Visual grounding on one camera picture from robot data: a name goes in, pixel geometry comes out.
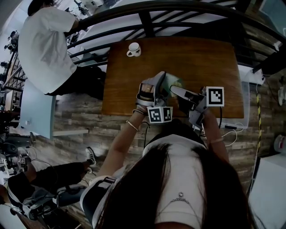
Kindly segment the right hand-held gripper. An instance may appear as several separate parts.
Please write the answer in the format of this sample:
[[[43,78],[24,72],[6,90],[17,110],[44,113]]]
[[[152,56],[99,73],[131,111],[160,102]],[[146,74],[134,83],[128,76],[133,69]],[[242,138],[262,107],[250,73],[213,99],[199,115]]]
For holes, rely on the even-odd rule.
[[[201,93],[194,93],[184,88],[172,85],[170,91],[191,102],[189,110],[189,122],[192,124],[193,129],[202,130],[202,120],[204,112],[209,107],[219,107],[219,127],[222,123],[222,108],[224,107],[224,88],[207,86],[201,90]]]

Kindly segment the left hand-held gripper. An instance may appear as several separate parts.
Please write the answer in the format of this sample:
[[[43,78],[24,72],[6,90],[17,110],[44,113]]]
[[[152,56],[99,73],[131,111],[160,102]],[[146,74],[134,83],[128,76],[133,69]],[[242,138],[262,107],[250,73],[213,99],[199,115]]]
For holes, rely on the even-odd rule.
[[[166,72],[161,71],[155,76],[155,86],[153,93],[145,93],[139,90],[136,96],[136,104],[147,107],[150,123],[171,122],[173,117],[173,107],[167,106],[169,93],[164,88]]]

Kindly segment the person's left hand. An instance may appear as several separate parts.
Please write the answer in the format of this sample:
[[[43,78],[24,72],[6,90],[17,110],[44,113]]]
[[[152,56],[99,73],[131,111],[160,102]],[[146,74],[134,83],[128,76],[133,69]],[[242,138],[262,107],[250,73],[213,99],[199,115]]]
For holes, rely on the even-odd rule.
[[[153,100],[154,89],[155,87],[153,85],[141,83],[139,87],[139,98],[146,101]]]

